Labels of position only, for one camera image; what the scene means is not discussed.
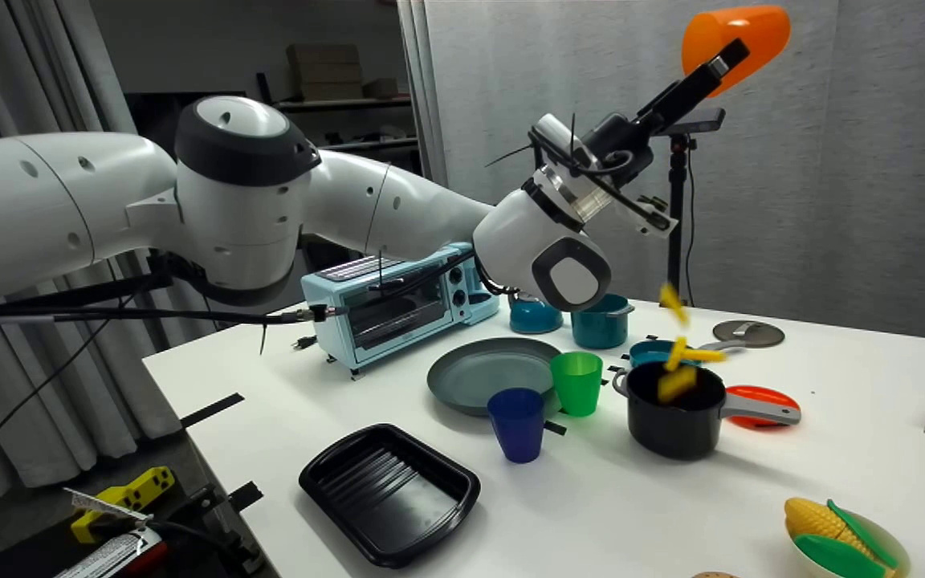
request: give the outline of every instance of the white curtain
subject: white curtain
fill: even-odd
[[[541,113],[636,113],[682,68],[695,11],[746,0],[397,0],[418,99],[435,93],[445,187],[498,203]],[[694,150],[695,305],[925,335],[925,5],[791,5],[786,53],[721,93]],[[669,142],[625,189],[669,196]],[[616,289],[654,295],[666,244],[603,213]]]
[[[0,138],[22,131],[136,131],[85,0],[0,0]],[[27,295],[140,272],[140,258],[102,265]],[[145,305],[201,305],[186,289],[160,289]],[[0,328],[0,421],[47,380],[98,326]],[[181,430],[140,365],[157,348],[213,326],[110,326],[71,369],[0,430],[0,493],[56,486],[98,455],[136,454],[140,441]]]

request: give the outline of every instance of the white wall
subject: white wall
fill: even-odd
[[[124,93],[254,91],[288,96],[284,46],[345,41],[364,81],[403,83],[397,13],[384,0],[93,0]]]

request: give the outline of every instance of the black stand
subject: black stand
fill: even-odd
[[[669,283],[682,298],[682,266],[685,266],[685,183],[686,183],[686,158],[695,149],[690,134],[671,134],[669,138],[669,215],[677,222],[675,233],[669,234]]]

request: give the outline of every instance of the red plate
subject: red plate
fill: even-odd
[[[767,404],[783,404],[783,408],[792,408],[798,411],[798,404],[776,391],[776,388],[765,388],[765,386],[728,386],[727,394],[739,394],[739,397],[754,397],[754,402],[767,402]],[[747,430],[783,430],[786,423],[775,423],[775,421],[762,421],[762,418],[727,418],[739,429],[747,429]]]

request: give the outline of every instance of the black tray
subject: black tray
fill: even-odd
[[[373,564],[387,569],[442,544],[480,494],[469,468],[391,423],[338,441],[297,486]]]

